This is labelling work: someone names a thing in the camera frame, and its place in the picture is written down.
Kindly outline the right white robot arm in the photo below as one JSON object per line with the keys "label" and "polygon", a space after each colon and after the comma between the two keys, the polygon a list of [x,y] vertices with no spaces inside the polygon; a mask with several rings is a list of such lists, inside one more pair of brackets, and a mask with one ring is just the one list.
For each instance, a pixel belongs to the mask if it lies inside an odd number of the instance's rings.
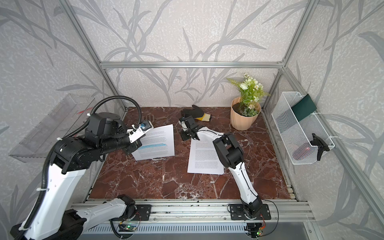
{"label": "right white robot arm", "polygon": [[192,139],[213,144],[215,154],[221,164],[230,170],[239,188],[245,215],[250,220],[255,219],[259,215],[263,202],[248,176],[244,161],[244,151],[234,134],[220,133],[207,127],[199,126],[191,116],[180,118],[179,124],[182,127],[180,135],[183,141]]}

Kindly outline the highlighted printed paper document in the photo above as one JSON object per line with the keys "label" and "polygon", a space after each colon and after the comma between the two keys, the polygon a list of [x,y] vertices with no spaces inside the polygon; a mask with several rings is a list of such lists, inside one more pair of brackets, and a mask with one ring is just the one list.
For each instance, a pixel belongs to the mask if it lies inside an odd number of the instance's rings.
{"label": "highlighted printed paper document", "polygon": [[175,156],[173,125],[151,129],[140,141],[142,146],[132,153],[136,161]]}

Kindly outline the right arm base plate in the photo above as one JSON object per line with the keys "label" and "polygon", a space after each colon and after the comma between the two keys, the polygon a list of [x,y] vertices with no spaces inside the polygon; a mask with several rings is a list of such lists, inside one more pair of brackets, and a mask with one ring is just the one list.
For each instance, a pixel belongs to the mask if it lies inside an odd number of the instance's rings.
{"label": "right arm base plate", "polygon": [[244,206],[242,204],[229,204],[227,205],[227,210],[231,215],[231,220],[233,221],[247,221],[247,220],[271,220],[271,213],[269,206],[263,204],[261,209],[258,211],[254,218],[249,218],[246,216],[244,211]]}

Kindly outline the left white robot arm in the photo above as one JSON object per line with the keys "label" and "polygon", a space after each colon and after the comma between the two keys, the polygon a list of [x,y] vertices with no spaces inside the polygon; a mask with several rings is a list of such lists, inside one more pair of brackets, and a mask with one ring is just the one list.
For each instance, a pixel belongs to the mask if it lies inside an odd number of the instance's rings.
{"label": "left white robot arm", "polygon": [[137,214],[136,203],[126,195],[89,209],[74,210],[67,206],[92,163],[118,150],[133,153],[151,128],[150,122],[128,127],[116,114],[93,113],[83,127],[83,136],[59,139],[43,165],[42,185],[31,213],[11,229],[14,239],[76,240],[105,221],[133,219]]}

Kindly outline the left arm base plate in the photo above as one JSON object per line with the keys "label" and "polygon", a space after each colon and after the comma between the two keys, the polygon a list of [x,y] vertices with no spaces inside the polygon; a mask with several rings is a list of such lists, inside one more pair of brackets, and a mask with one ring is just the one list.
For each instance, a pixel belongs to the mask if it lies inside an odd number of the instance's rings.
{"label": "left arm base plate", "polygon": [[151,214],[151,205],[131,205],[123,212],[123,215],[118,218],[113,218],[113,221],[148,221]]}

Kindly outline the plain printed paper document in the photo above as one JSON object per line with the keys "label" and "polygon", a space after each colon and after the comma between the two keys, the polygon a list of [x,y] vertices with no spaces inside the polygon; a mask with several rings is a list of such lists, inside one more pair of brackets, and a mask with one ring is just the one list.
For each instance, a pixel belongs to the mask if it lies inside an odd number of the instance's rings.
{"label": "plain printed paper document", "polygon": [[191,139],[188,170],[190,174],[223,175],[224,166],[220,162],[213,141],[224,133],[204,129]]}

